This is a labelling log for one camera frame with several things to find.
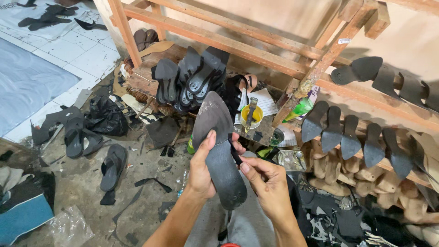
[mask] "plastic bottle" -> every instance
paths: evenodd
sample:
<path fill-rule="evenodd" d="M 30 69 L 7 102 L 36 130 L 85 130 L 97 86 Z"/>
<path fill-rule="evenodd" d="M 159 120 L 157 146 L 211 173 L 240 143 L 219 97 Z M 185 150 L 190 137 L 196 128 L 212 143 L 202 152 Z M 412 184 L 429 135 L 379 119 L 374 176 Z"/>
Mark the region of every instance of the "plastic bottle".
<path fill-rule="evenodd" d="M 304 98 L 300 101 L 300 103 L 287 115 L 287 117 L 282 120 L 283 123 L 286 123 L 288 120 L 296 118 L 304 113 L 309 112 L 313 108 L 313 102 L 308 98 Z"/>
<path fill-rule="evenodd" d="M 189 170 L 185 168 L 183 173 L 183 178 L 181 179 L 181 189 L 177 192 L 177 197 L 180 197 L 181 194 L 183 193 L 184 188 L 186 187 L 187 184 L 188 175 L 189 175 Z"/>
<path fill-rule="evenodd" d="M 189 141 L 187 142 L 187 152 L 189 154 L 194 154 L 195 153 L 195 149 L 192 146 L 192 135 L 191 135 L 191 138 L 189 138 Z"/>

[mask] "left hand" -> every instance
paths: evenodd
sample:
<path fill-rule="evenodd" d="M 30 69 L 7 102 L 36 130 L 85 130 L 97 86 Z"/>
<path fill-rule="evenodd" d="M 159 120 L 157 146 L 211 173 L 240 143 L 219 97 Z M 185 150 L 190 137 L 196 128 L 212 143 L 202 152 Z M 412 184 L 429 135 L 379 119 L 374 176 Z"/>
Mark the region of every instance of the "left hand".
<path fill-rule="evenodd" d="M 245 152 L 245 148 L 238 142 L 239 135 L 232 134 L 232 143 L 239 155 Z M 201 199 L 212 198 L 216 189 L 210 178 L 209 170 L 206 165 L 206 158 L 209 151 L 215 146 L 216 132 L 209 131 L 206 139 L 200 144 L 194 157 L 191 159 L 191 169 L 189 173 L 189 182 L 187 187 L 190 191 Z"/>

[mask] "hand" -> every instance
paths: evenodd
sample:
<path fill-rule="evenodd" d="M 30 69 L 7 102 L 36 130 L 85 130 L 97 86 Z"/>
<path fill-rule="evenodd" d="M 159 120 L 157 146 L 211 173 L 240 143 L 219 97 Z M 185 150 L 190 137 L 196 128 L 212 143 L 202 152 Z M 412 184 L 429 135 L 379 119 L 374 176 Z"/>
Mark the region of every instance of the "hand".
<path fill-rule="evenodd" d="M 233 147 L 235 147 L 236 151 L 238 152 L 239 155 L 243 155 L 245 152 L 245 148 L 241 145 L 241 143 L 238 142 L 239 139 L 239 134 L 233 132 L 232 133 L 232 144 Z"/>
<path fill-rule="evenodd" d="M 240 170 L 250 181 L 265 215 L 273 225 L 283 227 L 294 221 L 285 169 L 259 158 L 241 156 L 241 160 Z"/>
<path fill-rule="evenodd" d="M 191 159 L 191 170 L 189 172 L 187 188 L 202 199 L 212 198 L 216 193 L 215 186 L 213 185 L 209 170 L 206 166 L 207 155 L 213 146 L 215 146 L 215 141 L 216 132 L 211 130 Z"/>

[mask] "barcode sticker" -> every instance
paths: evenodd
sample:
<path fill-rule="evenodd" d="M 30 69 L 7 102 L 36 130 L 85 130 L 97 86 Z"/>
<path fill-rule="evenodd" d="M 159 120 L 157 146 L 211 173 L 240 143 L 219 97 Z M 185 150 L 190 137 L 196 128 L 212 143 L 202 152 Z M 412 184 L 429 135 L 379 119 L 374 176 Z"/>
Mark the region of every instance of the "barcode sticker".
<path fill-rule="evenodd" d="M 338 39 L 339 44 L 349 44 L 351 39 Z"/>

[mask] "white tile floor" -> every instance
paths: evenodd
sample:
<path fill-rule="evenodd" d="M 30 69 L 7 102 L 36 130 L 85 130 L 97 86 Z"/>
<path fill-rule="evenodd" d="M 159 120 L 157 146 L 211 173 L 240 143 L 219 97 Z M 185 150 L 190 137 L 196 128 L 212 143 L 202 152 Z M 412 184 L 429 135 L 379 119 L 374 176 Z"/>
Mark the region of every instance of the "white tile floor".
<path fill-rule="evenodd" d="M 88 12 L 86 22 L 103 24 L 97 10 Z M 83 30 L 80 26 L 56 40 L 46 40 L 0 26 L 0 38 L 5 39 L 33 54 L 69 71 L 81 80 L 67 92 L 47 103 L 30 118 L 3 136 L 20 142 L 31 134 L 30 122 L 41 125 L 46 114 L 61 110 L 60 106 L 71 106 L 82 89 L 93 88 L 115 67 L 120 58 L 108 31 Z"/>

